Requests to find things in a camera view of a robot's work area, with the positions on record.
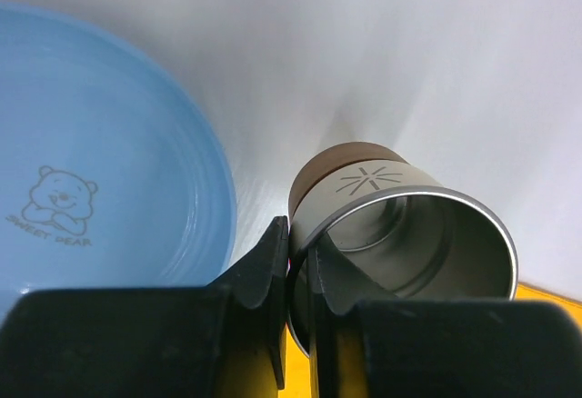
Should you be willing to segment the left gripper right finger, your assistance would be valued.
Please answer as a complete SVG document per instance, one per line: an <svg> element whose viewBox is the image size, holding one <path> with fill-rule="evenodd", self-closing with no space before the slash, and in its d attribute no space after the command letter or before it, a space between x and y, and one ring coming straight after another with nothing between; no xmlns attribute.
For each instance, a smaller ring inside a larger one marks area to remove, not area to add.
<svg viewBox="0 0 582 398"><path fill-rule="evenodd" d="M315 397L581 394L581 332L555 304L400 300L330 242L307 270Z"/></svg>

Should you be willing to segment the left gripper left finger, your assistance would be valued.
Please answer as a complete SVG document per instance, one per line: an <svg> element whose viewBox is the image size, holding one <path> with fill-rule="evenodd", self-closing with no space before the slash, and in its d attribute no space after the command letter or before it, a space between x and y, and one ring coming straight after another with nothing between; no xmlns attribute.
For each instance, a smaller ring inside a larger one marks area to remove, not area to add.
<svg viewBox="0 0 582 398"><path fill-rule="evenodd" d="M47 290L1 328L4 397L275 397L288 226L203 287Z"/></svg>

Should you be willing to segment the yellow Pikachu cloth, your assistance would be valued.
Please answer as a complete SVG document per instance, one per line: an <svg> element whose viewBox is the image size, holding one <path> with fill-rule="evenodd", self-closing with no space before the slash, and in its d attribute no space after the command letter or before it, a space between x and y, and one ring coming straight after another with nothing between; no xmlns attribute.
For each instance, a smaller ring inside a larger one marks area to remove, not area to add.
<svg viewBox="0 0 582 398"><path fill-rule="evenodd" d="M568 299L565 296L542 291L527 284L517 288L517 298L523 300L538 300L559 305L569 316L581 326L581 302ZM218 387L219 397L314 397L311 393L309 362L294 342L285 326L283 329L283 350L285 388L279 390L275 381L268 380L265 374L251 376L243 373L238 381L233 374L226 376L225 382Z"/></svg>

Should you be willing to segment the metal cup brown base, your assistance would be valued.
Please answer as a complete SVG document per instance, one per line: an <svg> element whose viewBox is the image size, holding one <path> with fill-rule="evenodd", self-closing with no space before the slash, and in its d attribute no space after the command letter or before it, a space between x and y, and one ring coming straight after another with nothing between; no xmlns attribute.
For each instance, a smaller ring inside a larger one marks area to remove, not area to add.
<svg viewBox="0 0 582 398"><path fill-rule="evenodd" d="M498 216L382 145L348 142L315 155L296 175L287 208L287 323L303 352L307 263L320 248L376 292L397 298L516 295L517 249Z"/></svg>

